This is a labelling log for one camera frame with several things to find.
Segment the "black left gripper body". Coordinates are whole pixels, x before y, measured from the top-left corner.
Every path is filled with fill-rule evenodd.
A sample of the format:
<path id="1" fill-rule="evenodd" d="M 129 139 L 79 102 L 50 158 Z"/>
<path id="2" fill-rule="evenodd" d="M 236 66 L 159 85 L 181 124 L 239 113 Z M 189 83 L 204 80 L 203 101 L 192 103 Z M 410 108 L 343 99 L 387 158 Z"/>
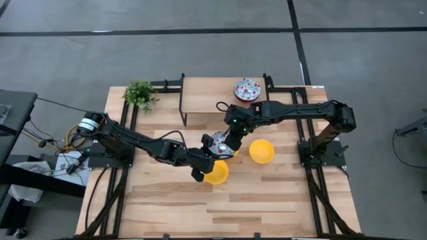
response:
<path id="1" fill-rule="evenodd" d="M 209 149 L 214 144 L 214 139 L 207 134 L 201 138 L 202 147 L 187 149 L 187 160 L 190 164 L 191 176 L 197 181 L 202 182 L 204 173 L 210 173 L 214 167 L 213 153 Z"/>

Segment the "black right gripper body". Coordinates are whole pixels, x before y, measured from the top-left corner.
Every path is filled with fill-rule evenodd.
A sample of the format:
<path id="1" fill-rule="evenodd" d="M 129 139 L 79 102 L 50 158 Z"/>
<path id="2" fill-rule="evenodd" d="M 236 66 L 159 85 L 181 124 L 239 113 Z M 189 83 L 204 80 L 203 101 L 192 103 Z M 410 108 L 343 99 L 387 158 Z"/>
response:
<path id="1" fill-rule="evenodd" d="M 229 129 L 224 143 L 233 151 L 239 150 L 243 137 L 258 127 L 255 113 L 254 107 L 244 108 L 239 105 L 230 105 L 226 110 L 224 121 Z"/>

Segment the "wooden shelf with black legs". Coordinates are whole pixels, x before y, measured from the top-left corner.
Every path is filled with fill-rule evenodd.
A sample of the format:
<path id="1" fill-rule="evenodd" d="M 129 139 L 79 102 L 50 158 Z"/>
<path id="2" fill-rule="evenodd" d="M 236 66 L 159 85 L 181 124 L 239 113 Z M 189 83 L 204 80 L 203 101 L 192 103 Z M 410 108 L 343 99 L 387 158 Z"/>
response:
<path id="1" fill-rule="evenodd" d="M 216 103 L 248 107 L 250 102 L 234 95 L 235 83 L 243 77 L 182 77 L 179 96 L 179 112 L 183 125 L 187 125 L 189 114 L 220 113 Z"/>

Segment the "small green potted plant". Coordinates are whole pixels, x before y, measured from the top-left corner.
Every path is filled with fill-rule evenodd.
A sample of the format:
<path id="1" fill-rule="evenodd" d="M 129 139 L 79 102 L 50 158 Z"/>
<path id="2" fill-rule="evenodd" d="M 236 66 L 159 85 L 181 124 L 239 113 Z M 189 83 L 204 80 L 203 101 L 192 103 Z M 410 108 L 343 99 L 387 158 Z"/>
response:
<path id="1" fill-rule="evenodd" d="M 123 98 L 128 103 L 139 107 L 146 115 L 152 111 L 159 101 L 153 85 L 147 81 L 132 81 L 126 87 Z"/>

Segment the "white paper sheet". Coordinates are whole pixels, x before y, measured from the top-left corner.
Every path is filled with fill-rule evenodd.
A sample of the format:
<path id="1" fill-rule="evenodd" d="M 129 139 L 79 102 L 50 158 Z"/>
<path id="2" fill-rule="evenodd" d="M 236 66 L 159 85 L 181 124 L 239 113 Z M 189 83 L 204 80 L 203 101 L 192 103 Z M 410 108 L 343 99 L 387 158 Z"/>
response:
<path id="1" fill-rule="evenodd" d="M 89 168 L 87 166 L 88 159 L 86 159 L 75 171 L 68 173 L 67 170 L 71 165 L 79 163 L 78 159 L 81 153 L 78 151 L 70 151 L 68 153 L 60 153 L 55 169 L 52 176 L 56 179 L 75 183 L 77 185 L 86 186 L 89 179 Z"/>

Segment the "black low cart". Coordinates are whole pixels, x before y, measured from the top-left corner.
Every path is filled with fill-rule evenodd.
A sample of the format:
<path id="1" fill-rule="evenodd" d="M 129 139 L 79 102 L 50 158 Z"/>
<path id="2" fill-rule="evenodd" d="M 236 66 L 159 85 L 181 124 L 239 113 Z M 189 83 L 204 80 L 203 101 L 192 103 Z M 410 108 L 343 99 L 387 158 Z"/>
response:
<path id="1" fill-rule="evenodd" d="M 73 197 L 84 196 L 85 187 L 82 185 L 14 166 L 15 163 L 41 163 L 42 161 L 46 161 L 48 166 L 53 167 L 57 158 L 44 153 L 39 157 L 0 155 L 0 229 L 5 229 L 8 235 L 13 235 L 15 231 L 25 228 L 27 216 L 31 210 L 22 201 L 13 200 L 8 196 L 12 184 Z"/>

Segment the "white plastic bag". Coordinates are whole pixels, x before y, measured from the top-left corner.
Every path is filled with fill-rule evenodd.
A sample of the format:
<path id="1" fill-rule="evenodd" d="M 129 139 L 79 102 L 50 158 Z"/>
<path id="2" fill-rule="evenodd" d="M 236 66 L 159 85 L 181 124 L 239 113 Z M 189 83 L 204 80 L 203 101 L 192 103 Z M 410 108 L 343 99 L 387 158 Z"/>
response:
<path id="1" fill-rule="evenodd" d="M 46 161 L 22 162 L 13 164 L 13 166 L 46 176 L 50 176 L 52 174 L 52 169 Z M 25 200 L 36 203 L 40 200 L 43 191 L 36 188 L 12 184 L 8 190 L 8 194 L 10 194 L 10 196 L 12 196 L 16 201 Z"/>

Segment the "black stand leg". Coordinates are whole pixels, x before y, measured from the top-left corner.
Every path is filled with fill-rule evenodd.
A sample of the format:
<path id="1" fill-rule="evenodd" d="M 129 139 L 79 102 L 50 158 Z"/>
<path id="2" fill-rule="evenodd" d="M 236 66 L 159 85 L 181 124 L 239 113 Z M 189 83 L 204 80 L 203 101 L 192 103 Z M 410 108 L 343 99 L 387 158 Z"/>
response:
<path id="1" fill-rule="evenodd" d="M 427 137 L 427 116 L 415 120 L 401 128 L 395 130 L 397 136 L 404 137 L 409 133 L 419 133 Z"/>

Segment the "black side desk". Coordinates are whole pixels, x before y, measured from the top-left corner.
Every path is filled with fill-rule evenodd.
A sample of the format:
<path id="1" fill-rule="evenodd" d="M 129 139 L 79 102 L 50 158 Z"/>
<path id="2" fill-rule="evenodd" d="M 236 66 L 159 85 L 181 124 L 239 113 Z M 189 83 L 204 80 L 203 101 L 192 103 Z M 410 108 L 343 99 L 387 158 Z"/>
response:
<path id="1" fill-rule="evenodd" d="M 0 166 L 2 166 L 27 122 L 37 98 L 34 92 L 0 90 L 0 107 L 9 107 L 0 123 Z"/>

